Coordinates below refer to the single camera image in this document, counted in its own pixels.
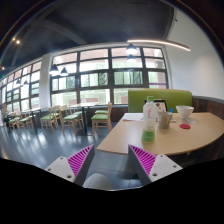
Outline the gripper right finger with white magenta pad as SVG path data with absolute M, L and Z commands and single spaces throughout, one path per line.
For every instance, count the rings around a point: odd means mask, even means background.
M 134 145 L 128 145 L 128 155 L 134 163 L 142 185 L 147 185 L 182 169 L 166 155 L 154 155 Z

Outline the gripper left finger with white magenta pad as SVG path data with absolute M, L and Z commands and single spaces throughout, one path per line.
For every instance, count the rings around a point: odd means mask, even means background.
M 46 171 L 82 186 L 94 155 L 94 146 L 89 145 L 69 157 L 58 157 L 46 168 Z

